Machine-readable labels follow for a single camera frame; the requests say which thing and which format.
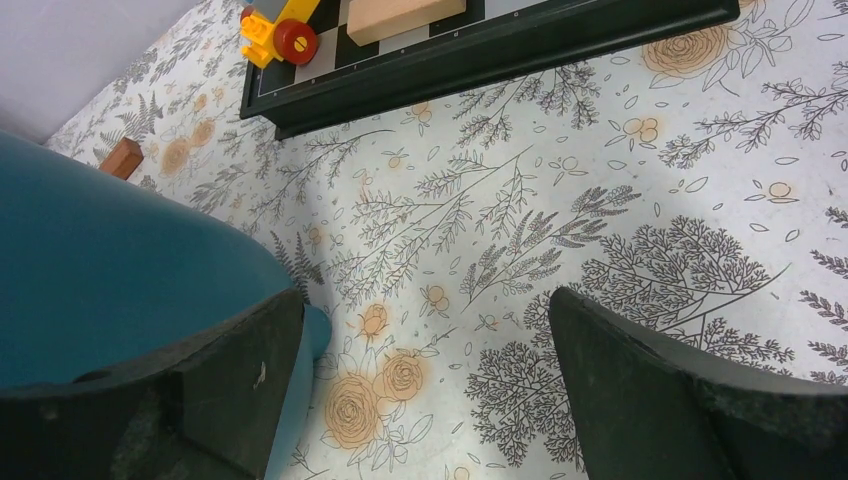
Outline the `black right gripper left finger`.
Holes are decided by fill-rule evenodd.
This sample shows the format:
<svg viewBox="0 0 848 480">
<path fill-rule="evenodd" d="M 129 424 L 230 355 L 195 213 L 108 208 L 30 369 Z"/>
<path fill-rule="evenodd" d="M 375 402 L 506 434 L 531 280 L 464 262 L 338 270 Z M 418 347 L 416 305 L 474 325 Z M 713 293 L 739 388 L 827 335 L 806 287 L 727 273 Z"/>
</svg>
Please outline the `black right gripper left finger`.
<svg viewBox="0 0 848 480">
<path fill-rule="evenodd" d="M 1 394 L 5 479 L 258 479 L 304 332 L 282 291 L 221 324 L 71 383 Z"/>
</svg>

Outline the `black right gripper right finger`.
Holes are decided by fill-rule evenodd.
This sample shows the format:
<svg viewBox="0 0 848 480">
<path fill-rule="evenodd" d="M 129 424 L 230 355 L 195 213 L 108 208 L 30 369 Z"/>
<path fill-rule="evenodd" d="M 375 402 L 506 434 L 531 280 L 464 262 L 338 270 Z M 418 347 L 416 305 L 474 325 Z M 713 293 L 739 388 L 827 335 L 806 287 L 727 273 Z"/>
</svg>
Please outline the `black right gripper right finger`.
<svg viewBox="0 0 848 480">
<path fill-rule="evenodd" d="M 573 290 L 549 322 L 593 479 L 843 479 L 847 390 L 745 366 Z"/>
</svg>

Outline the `teal plastic trash bin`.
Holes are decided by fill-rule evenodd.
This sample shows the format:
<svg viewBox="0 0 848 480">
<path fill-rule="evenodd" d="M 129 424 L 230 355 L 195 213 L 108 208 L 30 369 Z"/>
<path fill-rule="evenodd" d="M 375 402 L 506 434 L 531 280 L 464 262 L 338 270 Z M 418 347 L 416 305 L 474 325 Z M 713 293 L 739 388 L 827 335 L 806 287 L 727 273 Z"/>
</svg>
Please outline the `teal plastic trash bin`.
<svg viewBox="0 0 848 480">
<path fill-rule="evenodd" d="M 10 133 L 1 136 L 1 394 L 71 383 L 215 327 L 288 289 L 304 332 L 271 457 L 303 433 L 331 326 L 260 243 Z"/>
</svg>

